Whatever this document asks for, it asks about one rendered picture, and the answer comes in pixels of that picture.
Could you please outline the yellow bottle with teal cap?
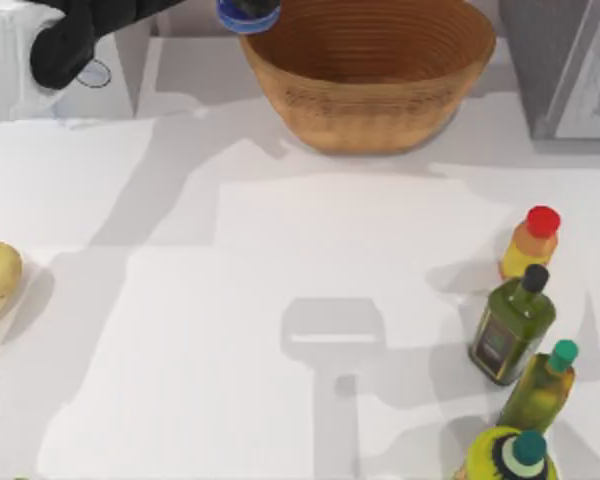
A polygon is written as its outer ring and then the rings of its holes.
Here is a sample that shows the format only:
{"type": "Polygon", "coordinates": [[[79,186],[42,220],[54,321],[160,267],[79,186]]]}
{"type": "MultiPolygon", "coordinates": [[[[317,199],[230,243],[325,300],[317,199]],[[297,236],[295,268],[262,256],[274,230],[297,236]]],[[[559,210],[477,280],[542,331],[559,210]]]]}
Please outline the yellow bottle with teal cap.
{"type": "Polygon", "coordinates": [[[496,426],[471,443],[450,480],[559,480],[544,436],[496,426]]]}

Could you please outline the dark green bottle black cap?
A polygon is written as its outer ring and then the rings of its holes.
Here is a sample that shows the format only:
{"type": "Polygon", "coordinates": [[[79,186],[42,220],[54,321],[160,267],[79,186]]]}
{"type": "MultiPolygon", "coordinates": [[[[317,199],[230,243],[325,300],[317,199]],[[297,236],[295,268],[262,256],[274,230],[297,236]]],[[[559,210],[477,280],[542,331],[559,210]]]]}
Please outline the dark green bottle black cap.
{"type": "Polygon", "coordinates": [[[549,278],[545,266],[531,264],[489,294],[469,356],[493,383],[514,383],[555,321],[555,305],[544,293],[549,278]]]}

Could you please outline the brown woven basket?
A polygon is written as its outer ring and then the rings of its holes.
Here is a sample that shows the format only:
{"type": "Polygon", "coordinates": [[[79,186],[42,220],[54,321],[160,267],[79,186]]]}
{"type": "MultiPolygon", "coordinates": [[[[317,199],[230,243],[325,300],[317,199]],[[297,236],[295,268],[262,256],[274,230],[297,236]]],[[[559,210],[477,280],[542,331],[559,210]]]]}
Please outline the brown woven basket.
{"type": "Polygon", "coordinates": [[[437,133],[496,44],[469,0],[282,0],[240,38],[269,103],[323,153],[389,154],[437,133]]]}

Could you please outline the blue round container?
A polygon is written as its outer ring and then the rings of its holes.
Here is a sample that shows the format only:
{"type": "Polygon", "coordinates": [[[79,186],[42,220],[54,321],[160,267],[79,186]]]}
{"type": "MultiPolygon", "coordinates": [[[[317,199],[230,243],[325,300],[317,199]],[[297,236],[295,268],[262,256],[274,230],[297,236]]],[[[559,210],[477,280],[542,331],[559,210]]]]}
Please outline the blue round container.
{"type": "Polygon", "coordinates": [[[270,29],[278,20],[280,6],[264,18],[243,18],[231,0],[216,0],[216,13],[221,24],[231,32],[238,34],[255,34],[270,29]]]}

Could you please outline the grey cabinet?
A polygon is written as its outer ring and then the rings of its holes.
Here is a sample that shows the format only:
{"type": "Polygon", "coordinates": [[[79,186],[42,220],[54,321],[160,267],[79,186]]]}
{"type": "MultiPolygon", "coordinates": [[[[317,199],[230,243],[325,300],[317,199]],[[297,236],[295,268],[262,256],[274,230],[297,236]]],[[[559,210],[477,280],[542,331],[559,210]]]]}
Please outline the grey cabinet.
{"type": "Polygon", "coordinates": [[[600,0],[499,0],[536,140],[600,140],[600,0]]]}

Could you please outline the green bottle with green cap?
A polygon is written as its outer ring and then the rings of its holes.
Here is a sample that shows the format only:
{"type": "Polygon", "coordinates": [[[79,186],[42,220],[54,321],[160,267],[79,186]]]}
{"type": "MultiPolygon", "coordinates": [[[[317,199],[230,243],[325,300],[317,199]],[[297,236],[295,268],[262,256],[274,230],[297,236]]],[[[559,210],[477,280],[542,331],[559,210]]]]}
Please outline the green bottle with green cap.
{"type": "Polygon", "coordinates": [[[568,399],[578,354],[579,348],[573,340],[562,339],[550,353],[533,355],[501,409],[496,425],[544,434],[568,399]]]}

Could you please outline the yellow bottle with red cap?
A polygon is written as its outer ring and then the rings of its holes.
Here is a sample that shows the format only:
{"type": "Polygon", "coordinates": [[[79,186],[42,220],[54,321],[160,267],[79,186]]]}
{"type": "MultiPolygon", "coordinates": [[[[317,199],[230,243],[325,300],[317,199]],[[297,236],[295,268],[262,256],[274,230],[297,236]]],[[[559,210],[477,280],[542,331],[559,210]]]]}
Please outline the yellow bottle with red cap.
{"type": "Polygon", "coordinates": [[[514,229],[499,263],[503,280],[521,277],[531,264],[547,266],[558,245],[559,213],[547,205],[536,205],[514,229]]]}

